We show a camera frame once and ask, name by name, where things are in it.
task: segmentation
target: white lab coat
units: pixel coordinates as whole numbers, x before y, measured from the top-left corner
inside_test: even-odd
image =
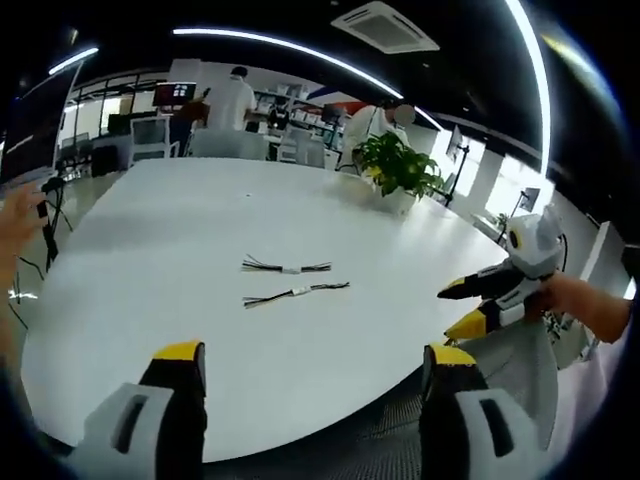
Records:
[[[410,146],[405,131],[387,120],[383,108],[369,105],[358,110],[344,129],[342,157],[338,162],[338,168],[343,165],[345,168],[341,168],[340,171],[355,173],[355,169],[347,167],[353,165],[353,149],[366,142],[369,137],[384,135],[387,132],[395,133],[402,143]]]
[[[207,97],[210,110],[207,128],[244,130],[247,110],[256,109],[253,89],[239,75],[214,86]]]

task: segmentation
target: white round table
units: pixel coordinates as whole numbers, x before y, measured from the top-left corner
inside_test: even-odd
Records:
[[[76,445],[87,415],[137,382],[155,351],[191,339],[206,344],[205,462],[292,442],[380,397],[478,303],[436,293],[506,254],[430,199],[394,217],[366,206],[369,191],[359,178],[297,165],[137,164],[84,217],[44,283],[22,362],[38,426]],[[242,272],[247,253],[333,268]]]

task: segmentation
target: black ceiling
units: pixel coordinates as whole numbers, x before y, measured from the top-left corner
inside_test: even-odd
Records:
[[[330,26],[337,16],[364,3],[316,0],[225,2],[222,6],[219,2],[182,1],[166,8],[136,5],[135,12],[110,9],[108,4],[96,4],[93,10],[86,4],[82,10],[60,7],[57,13],[34,19],[28,31],[0,33],[8,60],[0,127],[6,124],[6,110],[18,92],[18,81],[37,82],[55,60],[68,54],[62,48],[68,27],[79,31],[80,44],[93,43],[101,49],[83,69],[84,80],[142,67],[168,68],[172,58],[196,57],[290,73],[363,100],[375,101],[383,95],[358,77],[296,52],[242,40],[173,37],[170,33],[181,26],[215,26],[252,30],[315,47],[362,67],[427,111],[465,118],[540,150],[540,106],[533,68],[504,0],[387,1],[441,47],[438,52],[393,56]],[[632,85],[635,78],[626,72],[623,51],[628,48],[633,53],[632,42],[623,38],[632,31],[626,25],[631,27],[633,15],[620,10],[620,4],[618,0],[606,5],[531,0],[527,9],[536,27],[542,25],[541,18],[558,20],[592,52],[627,117],[637,125],[640,102]],[[625,237],[640,241],[639,227],[620,213],[623,206],[638,204],[640,197],[616,132],[564,62],[542,46],[552,95],[552,161],[568,174],[551,172],[552,179],[579,208],[599,220],[614,219]]]

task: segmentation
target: curved led light strip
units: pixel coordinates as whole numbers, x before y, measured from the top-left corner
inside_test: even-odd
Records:
[[[549,99],[549,84],[547,83],[547,73],[544,69],[544,61],[542,60],[542,51],[540,50],[540,45],[538,45],[538,40],[536,39],[536,34],[533,31],[531,22],[520,2],[518,0],[505,0],[505,2],[524,38],[524,43],[527,46],[527,51],[533,63],[536,83],[538,84],[538,96],[540,97],[540,110],[542,112],[540,173],[546,177],[549,166],[549,150],[551,148],[551,101]]]
[[[363,72],[359,68],[354,67],[353,65],[349,65],[348,63],[343,62],[342,60],[338,60],[337,58],[330,57],[324,53],[318,52],[317,50],[312,50],[311,48],[303,47],[302,45],[298,45],[297,43],[288,42],[286,40],[280,40],[279,38],[267,37],[266,35],[258,35],[256,33],[248,33],[248,32],[239,32],[236,30],[222,30],[218,28],[176,28],[173,30],[174,35],[216,35],[219,37],[235,37],[235,38],[245,38],[248,40],[257,40],[259,42],[270,43],[272,45],[278,45],[280,47],[290,48],[292,50],[297,50],[302,53],[306,53],[307,55],[312,55],[314,57],[320,58],[325,62],[329,62],[337,67],[340,67],[344,70],[347,70],[360,78],[365,79],[369,83],[375,85],[376,87],[384,90],[385,92],[393,95],[394,97],[401,99],[403,98],[402,94],[397,90],[394,90],[392,87],[387,85],[384,82],[381,82],[375,77],[372,77],[366,72]],[[422,115],[426,120],[431,122],[438,130],[442,130],[442,127],[438,122],[436,122],[433,118],[427,115],[423,110],[416,108],[416,112]]]
[[[87,49],[87,50],[85,50],[83,52],[80,52],[80,53],[74,55],[73,57],[67,58],[63,62],[60,62],[55,67],[51,67],[51,70],[49,70],[49,75],[53,75],[55,73],[58,73],[63,68],[67,68],[69,65],[71,65],[73,63],[76,63],[76,62],[79,62],[83,58],[87,58],[88,56],[93,55],[94,53],[98,53],[98,49],[96,47],[89,48],[89,49]]]

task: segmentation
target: air conditioner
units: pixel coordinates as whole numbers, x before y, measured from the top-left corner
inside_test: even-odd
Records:
[[[440,50],[412,21],[383,2],[367,3],[331,25],[386,54]]]

